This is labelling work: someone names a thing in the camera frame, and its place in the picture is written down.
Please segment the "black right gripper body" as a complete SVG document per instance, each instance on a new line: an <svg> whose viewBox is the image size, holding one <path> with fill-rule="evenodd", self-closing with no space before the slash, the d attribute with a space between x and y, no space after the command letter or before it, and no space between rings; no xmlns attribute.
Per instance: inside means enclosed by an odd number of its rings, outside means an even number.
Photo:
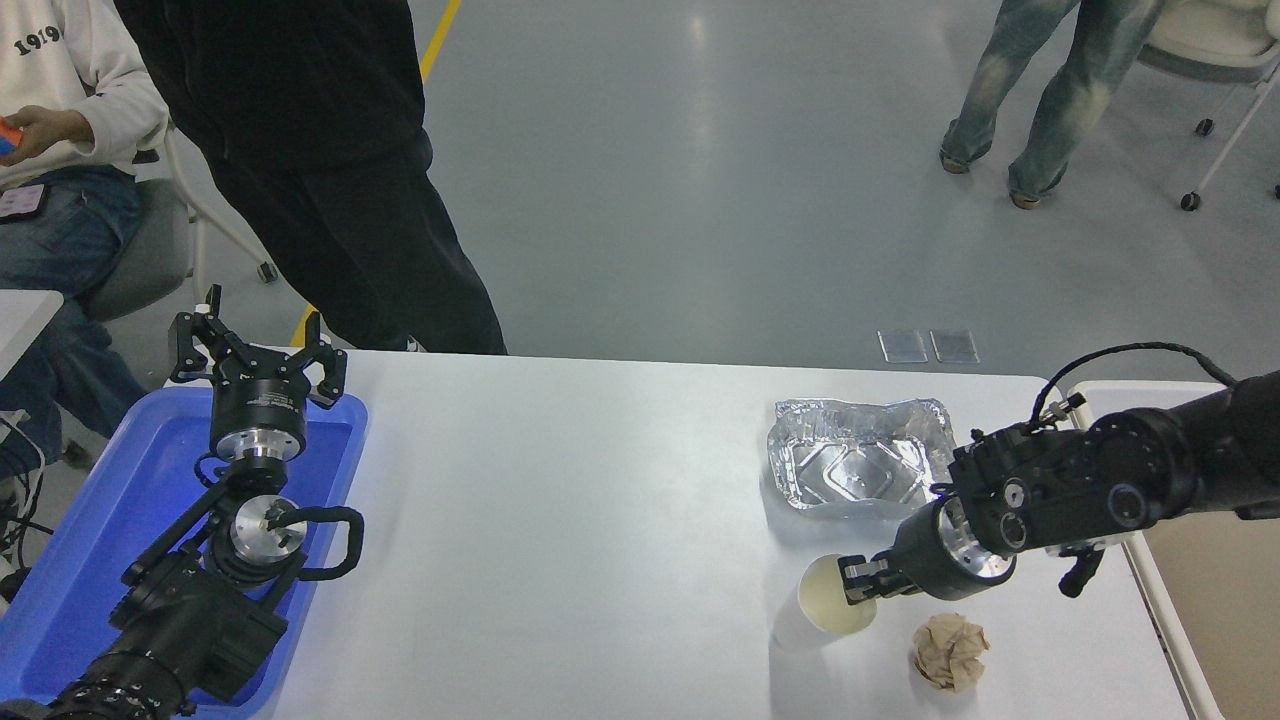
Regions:
<svg viewBox="0 0 1280 720"><path fill-rule="evenodd" d="M893 541L893 565L920 592L961 600L988 588L982 573L988 552L960 503L928 503L902 521Z"/></svg>

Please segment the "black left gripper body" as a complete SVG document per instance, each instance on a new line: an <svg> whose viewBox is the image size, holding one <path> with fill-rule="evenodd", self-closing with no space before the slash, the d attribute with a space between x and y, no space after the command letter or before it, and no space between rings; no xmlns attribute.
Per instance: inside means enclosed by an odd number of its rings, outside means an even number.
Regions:
<svg viewBox="0 0 1280 720"><path fill-rule="evenodd" d="M247 347L242 354L220 347L212 359L211 437L247 430L280 430L306 436L305 404L311 380L305 369L314 352L287 355L271 348Z"/></svg>

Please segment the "person's left hand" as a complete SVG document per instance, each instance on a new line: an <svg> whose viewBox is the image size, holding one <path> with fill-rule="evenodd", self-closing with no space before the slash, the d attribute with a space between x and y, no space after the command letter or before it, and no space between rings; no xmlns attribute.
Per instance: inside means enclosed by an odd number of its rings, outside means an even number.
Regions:
<svg viewBox="0 0 1280 720"><path fill-rule="evenodd" d="M95 143L95 133L88 120L74 109L50 109L38 105L24 106L4 117L12 128L22 132L22 140L13 151L3 155L1 165L12 167L36 158L60 142Z"/></svg>

